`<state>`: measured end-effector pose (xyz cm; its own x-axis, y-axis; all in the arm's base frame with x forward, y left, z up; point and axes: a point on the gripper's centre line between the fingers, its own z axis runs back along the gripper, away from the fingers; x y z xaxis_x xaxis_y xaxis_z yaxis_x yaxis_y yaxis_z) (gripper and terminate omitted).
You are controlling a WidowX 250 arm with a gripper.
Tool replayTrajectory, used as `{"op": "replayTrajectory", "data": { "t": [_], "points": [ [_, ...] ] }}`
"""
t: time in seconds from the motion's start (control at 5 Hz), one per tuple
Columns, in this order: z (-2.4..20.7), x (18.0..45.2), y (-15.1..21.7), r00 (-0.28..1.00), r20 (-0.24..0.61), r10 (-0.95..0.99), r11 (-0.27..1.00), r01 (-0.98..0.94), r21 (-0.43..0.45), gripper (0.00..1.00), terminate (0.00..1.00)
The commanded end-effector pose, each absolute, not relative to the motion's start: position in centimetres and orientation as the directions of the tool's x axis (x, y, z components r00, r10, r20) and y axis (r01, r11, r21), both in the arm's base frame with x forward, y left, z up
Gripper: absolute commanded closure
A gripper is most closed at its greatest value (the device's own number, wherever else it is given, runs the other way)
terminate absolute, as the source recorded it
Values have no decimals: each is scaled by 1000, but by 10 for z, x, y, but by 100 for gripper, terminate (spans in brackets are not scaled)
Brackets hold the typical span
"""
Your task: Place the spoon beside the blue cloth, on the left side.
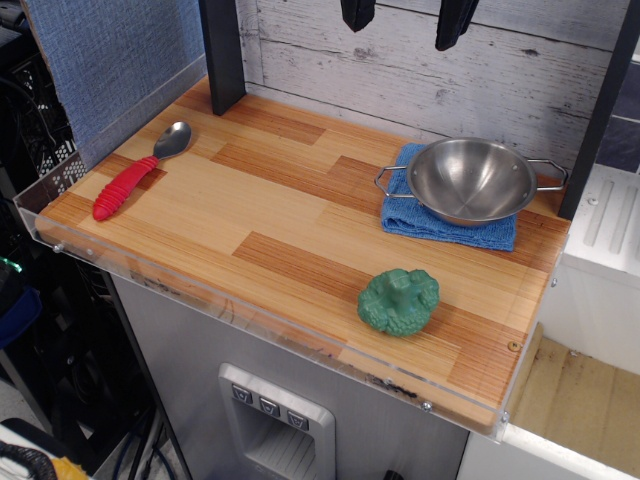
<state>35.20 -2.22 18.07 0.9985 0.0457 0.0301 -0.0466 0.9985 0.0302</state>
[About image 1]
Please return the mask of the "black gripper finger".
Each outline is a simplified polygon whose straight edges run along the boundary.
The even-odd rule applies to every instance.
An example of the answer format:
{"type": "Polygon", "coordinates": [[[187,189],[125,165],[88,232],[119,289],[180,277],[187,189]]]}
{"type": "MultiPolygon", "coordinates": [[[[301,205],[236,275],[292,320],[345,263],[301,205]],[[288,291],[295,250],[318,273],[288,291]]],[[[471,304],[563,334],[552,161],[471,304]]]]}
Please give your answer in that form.
{"type": "Polygon", "coordinates": [[[445,51],[464,35],[476,11],[478,0],[442,0],[438,16],[435,48],[445,51]]]}
{"type": "Polygon", "coordinates": [[[342,18],[353,32],[364,29],[375,16],[375,0],[341,0],[342,18]]]}

